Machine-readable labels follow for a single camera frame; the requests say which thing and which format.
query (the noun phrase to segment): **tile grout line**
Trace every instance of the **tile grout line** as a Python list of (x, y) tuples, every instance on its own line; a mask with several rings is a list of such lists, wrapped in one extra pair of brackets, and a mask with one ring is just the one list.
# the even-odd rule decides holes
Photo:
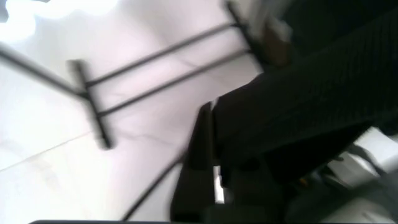
[(67, 140), (67, 141), (61, 142), (60, 144), (57, 144), (56, 146), (52, 146), (52, 147), (50, 147), (50, 148), (48, 148), (48, 149), (46, 149), (46, 150), (44, 150), (44, 151), (42, 151), (42, 152), (39, 152), (39, 153), (34, 154), (34, 155), (32, 155), (32, 156), (29, 156), (28, 158), (25, 158), (25, 159), (23, 159), (23, 160), (21, 160), (21, 161), (15, 163), (15, 164), (11, 165), (11, 166), (8, 166), (8, 167), (6, 167), (6, 168), (0, 169), (0, 173), (1, 173), (1, 172), (4, 172), (4, 171), (6, 171), (6, 170), (8, 170), (8, 169), (10, 169), (10, 168), (13, 168), (13, 167), (15, 167), (15, 166), (18, 166), (19, 164), (22, 164), (22, 163), (24, 163), (24, 162), (27, 162), (27, 161), (29, 161), (29, 160), (35, 158), (35, 157), (41, 156), (42, 154), (45, 154), (46, 152), (49, 152), (49, 151), (51, 151), (51, 150), (53, 150), (53, 149), (56, 149), (56, 148), (58, 148), (58, 147), (60, 147), (60, 146), (63, 146), (63, 145), (67, 144), (67, 143), (70, 142), (70, 141), (74, 141), (74, 140), (76, 140), (76, 139), (82, 138), (82, 137), (86, 136), (86, 135), (89, 134), (89, 133), (91, 133), (91, 131), (88, 131), (88, 132), (86, 132), (86, 133), (84, 133), (84, 134), (81, 134), (81, 135), (79, 135), (79, 136), (77, 136), (77, 137), (71, 138), (71, 139), (69, 139), (69, 140)]

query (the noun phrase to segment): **metal bar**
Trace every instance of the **metal bar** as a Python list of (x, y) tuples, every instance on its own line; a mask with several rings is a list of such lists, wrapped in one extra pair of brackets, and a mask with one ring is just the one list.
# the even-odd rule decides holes
[(86, 89), (86, 98), (90, 104), (91, 112), (94, 114), (94, 119), (98, 125), (100, 138), (104, 141), (105, 146), (108, 149), (113, 147), (113, 142), (109, 137), (108, 129), (106, 128), (103, 119), (98, 114), (98, 102), (93, 97), (93, 92), (90, 87), (87, 85), (87, 66), (86, 63), (82, 60), (71, 60), (70, 66), (75, 71), (78, 81), (85, 87)]
[(81, 93), (77, 92), (73, 87), (68, 86), (67, 84), (63, 83), (60, 80), (57, 80), (55, 78), (57, 77), (56, 75), (51, 74), (50, 72), (46, 71), (46, 69), (41, 68), (39, 65), (36, 65), (34, 62), (31, 62), (26, 58), (17, 55), (15, 52), (12, 52), (10, 49), (6, 50), (6, 48), (2, 45), (0, 45), (0, 58), (3, 59), (5, 62), (8, 62), (12, 65), (15, 65), (27, 71), (28, 75), (38, 78), (44, 81), (45, 83), (48, 83), (49, 85), (53, 86), (54, 88), (57, 88), (72, 95), (84, 97)]
[(122, 73), (125, 73), (128, 70), (130, 70), (130, 69), (133, 69), (133, 68), (136, 68), (138, 66), (141, 66), (141, 65), (143, 65), (145, 63), (150, 62), (151, 60), (158, 59), (161, 56), (169, 54), (169, 53), (171, 53), (171, 52), (173, 52), (175, 50), (178, 50), (178, 49), (180, 49), (182, 47), (188, 46), (188, 45), (190, 45), (190, 44), (192, 44), (194, 42), (197, 42), (199, 40), (202, 40), (202, 39), (204, 39), (206, 37), (209, 37), (211, 35), (215, 35), (215, 34), (217, 34), (219, 32), (222, 32), (222, 31), (230, 28), (231, 26), (234, 26), (234, 24), (224, 24), (224, 25), (218, 26), (218, 27), (216, 27), (216, 28), (214, 28), (212, 30), (209, 30), (207, 32), (204, 32), (204, 33), (202, 33), (200, 35), (196, 35), (196, 36), (191, 37), (191, 38), (189, 38), (187, 40), (184, 40), (183, 42), (180, 42), (179, 44), (172, 45), (171, 47), (169, 47), (169, 48), (167, 48), (165, 50), (162, 50), (160, 52), (154, 53), (152, 55), (148, 55), (148, 56), (146, 56), (146, 57), (144, 57), (144, 58), (142, 58), (142, 59), (140, 59), (140, 60), (138, 60), (136, 62), (133, 62), (133, 63), (131, 63), (129, 65), (126, 65), (126, 66), (124, 66), (124, 67), (122, 67), (120, 69), (117, 69), (116, 71), (113, 71), (113, 72), (111, 72), (111, 73), (109, 73), (107, 75), (104, 75), (101, 78), (98, 78), (96, 80), (92, 80), (92, 81), (88, 82), (88, 86), (97, 85), (97, 84), (99, 84), (101, 82), (104, 82), (104, 81), (109, 80), (111, 78), (117, 77), (118, 75), (120, 75)]
[(141, 94), (141, 95), (139, 95), (139, 96), (137, 96), (137, 97), (135, 97), (133, 99), (127, 100), (127, 101), (121, 103), (120, 105), (116, 105), (116, 106), (114, 106), (114, 107), (112, 107), (112, 108), (110, 108), (110, 109), (108, 109), (106, 111), (100, 112), (99, 116), (100, 117), (107, 116), (107, 115), (109, 115), (109, 114), (111, 114), (111, 113), (113, 113), (115, 111), (118, 111), (118, 110), (120, 110), (120, 109), (122, 109), (122, 108), (124, 108), (126, 106), (129, 106), (132, 103), (135, 103), (137, 101), (143, 100), (144, 98), (147, 98), (148, 96), (151, 96), (152, 94), (157, 93), (158, 91), (161, 91), (161, 90), (164, 90), (164, 89), (166, 89), (168, 87), (174, 86), (174, 85), (176, 85), (176, 84), (178, 84), (178, 83), (180, 83), (182, 81), (185, 81), (185, 80), (187, 80), (189, 78), (194, 77), (195, 75), (198, 75), (198, 74), (203, 73), (203, 72), (205, 72), (207, 70), (210, 70), (213, 67), (217, 67), (217, 66), (222, 65), (222, 64), (224, 64), (226, 62), (229, 62), (230, 60), (234, 60), (234, 59), (246, 54), (247, 52), (248, 52), (247, 50), (240, 50), (240, 51), (235, 52), (235, 53), (233, 53), (233, 54), (231, 54), (229, 56), (223, 57), (223, 58), (221, 58), (221, 59), (219, 59), (219, 60), (217, 60), (217, 61), (215, 61), (213, 63), (210, 63), (208, 65), (200, 67), (197, 70), (194, 70), (194, 71), (192, 71), (190, 73), (182, 75), (179, 78), (171, 80), (171, 81), (169, 81), (168, 83), (166, 83), (164, 85), (158, 86), (158, 87), (154, 88), (153, 90), (149, 90), (149, 91), (147, 91), (147, 92), (145, 92), (145, 93), (143, 93), (143, 94)]
[(256, 44), (256, 41), (253, 40), (251, 35), (248, 32), (248, 28), (241, 22), (241, 18), (239, 16), (238, 11), (235, 8), (235, 4), (232, 1), (226, 1), (226, 8), (231, 14), (231, 17), (234, 19), (236, 27), (241, 31), (241, 35), (247, 45), (250, 48), (251, 53), (253, 54), (254, 58), (256, 59), (257, 63), (260, 65), (262, 71), (266, 71), (266, 59), (264, 54), (262, 53), (261, 49)]

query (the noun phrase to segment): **floor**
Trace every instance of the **floor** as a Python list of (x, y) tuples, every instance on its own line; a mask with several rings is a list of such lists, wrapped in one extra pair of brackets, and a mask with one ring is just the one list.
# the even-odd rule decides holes
[[(87, 0), (68, 15), (70, 4), (52, 2), (59, 3), (53, 5), (59, 11), (52, 8), (33, 16), (29, 10), (34, 7), (25, 7), (24, 16), (10, 13), (16, 15), (14, 25), (24, 28), (2, 41), (77, 87), (67, 60), (86, 60), (96, 78), (229, 21), (216, 0)], [(239, 3), (245, 11), (245, 3)], [(103, 109), (109, 108), (243, 47), (231, 29), (96, 91)], [(22, 224), (39, 219), (120, 219), (184, 150), (199, 106), (249, 82), (259, 70), (250, 56), (244, 56), (111, 115), (108, 122), (117, 141), (111, 151), (96, 142), (84, 102), (4, 63), (0, 73), (0, 222)], [(378, 151), (381, 142), (383, 153), (377, 158), (392, 164), (398, 144), (377, 130), (370, 135), (360, 144)], [(167, 220), (177, 176), (178, 168), (132, 219)]]

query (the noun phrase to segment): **black metal frame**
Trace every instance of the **black metal frame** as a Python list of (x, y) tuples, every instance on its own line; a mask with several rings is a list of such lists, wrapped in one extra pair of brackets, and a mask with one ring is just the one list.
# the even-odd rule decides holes
[[(126, 65), (126, 66), (124, 66), (116, 71), (113, 71), (107, 75), (104, 75), (101, 78), (98, 78), (98, 79), (95, 79), (92, 81), (88, 81), (88, 75), (87, 75), (87, 69), (86, 69), (85, 63), (81, 60), (71, 61), (70, 65), (72, 66), (72, 69), (74, 69), (74, 71), (76, 73), (76, 77), (78, 78), (78, 81), (84, 88), (84, 90), (82, 90), (82, 91), (78, 91), (78, 90), (74, 89), (73, 87), (68, 86), (66, 83), (63, 83), (60, 80), (57, 80), (56, 78), (53, 78), (53, 77), (56, 77), (56, 75), (52, 75), (50, 72), (46, 71), (46, 69), (40, 68), (38, 65), (35, 65), (34, 63), (28, 61), (27, 59), (25, 59), (21, 56), (18, 56), (15, 52), (12, 52), (9, 49), (0, 47), (0, 58), (2, 58), (5, 62), (8, 62), (9, 64), (15, 65), (15, 66), (27, 71), (28, 74), (32, 75), (35, 78), (38, 78), (39, 80), (44, 81), (45, 83), (53, 86), (54, 88), (57, 88), (66, 93), (69, 93), (71, 95), (78, 96), (79, 98), (83, 98), (83, 99), (87, 100), (87, 102), (90, 105), (91, 114), (94, 116), (96, 124), (98, 126), (97, 133), (99, 133), (100, 138), (104, 141), (104, 145), (106, 146), (106, 148), (111, 149), (114, 146), (114, 144), (109, 135), (109, 131), (108, 131), (106, 125), (104, 124), (103, 118), (105, 116), (107, 116), (113, 112), (116, 112), (120, 109), (123, 109), (124, 107), (129, 106), (137, 101), (143, 100), (144, 98), (151, 96), (152, 94), (157, 93), (158, 91), (164, 90), (170, 86), (173, 86), (180, 82), (183, 82), (183, 81), (185, 81), (191, 77), (194, 77), (200, 73), (203, 73), (203, 72), (210, 70), (214, 67), (217, 67), (226, 62), (229, 62), (230, 60), (236, 59), (236, 58), (244, 55), (245, 53), (251, 53), (253, 55), (253, 57), (256, 59), (256, 62), (263, 69), (263, 71), (265, 70), (264, 56), (263, 56), (262, 52), (260, 51), (260, 49), (258, 49), (256, 47), (256, 42), (250, 36), (250, 34), (248, 32), (247, 25), (243, 24), (241, 22), (241, 18), (234, 6), (234, 3), (231, 1), (227, 1), (226, 8), (227, 8), (228, 12), (230, 13), (234, 23), (224, 24), (224, 25), (215, 27), (214, 29), (211, 29), (207, 32), (204, 32), (202, 34), (199, 34), (192, 38), (184, 40), (181, 43), (175, 44), (165, 50), (157, 52), (156, 54), (146, 56), (136, 62), (130, 63), (129, 65)], [(172, 53), (178, 49), (181, 49), (190, 44), (198, 42), (199, 40), (203, 40), (207, 37), (210, 37), (212, 35), (223, 32), (224, 30), (227, 30), (230, 27), (238, 28), (238, 30), (241, 33), (242, 38), (247, 43), (249, 50), (237, 51), (237, 52), (235, 52), (231, 55), (228, 55), (226, 57), (223, 57), (215, 62), (209, 63), (208, 65), (205, 65), (205, 66), (200, 67), (192, 72), (182, 75), (179, 78), (171, 80), (161, 86), (155, 87), (152, 90), (144, 92), (143, 94), (136, 96), (130, 100), (122, 102), (119, 105), (116, 105), (112, 108), (106, 109), (105, 111), (99, 111), (98, 102), (97, 102), (95, 96), (93, 96), (92, 91), (91, 91), (91, 88), (93, 88), (95, 85), (101, 84), (101, 83), (105, 82), (106, 80), (110, 80), (112, 78), (118, 77), (118, 76), (126, 73), (127, 71), (130, 71), (130, 70), (137, 68), (141, 65), (144, 65), (148, 62), (151, 62), (153, 60), (161, 58), (164, 55), (167, 55), (167, 54)]]

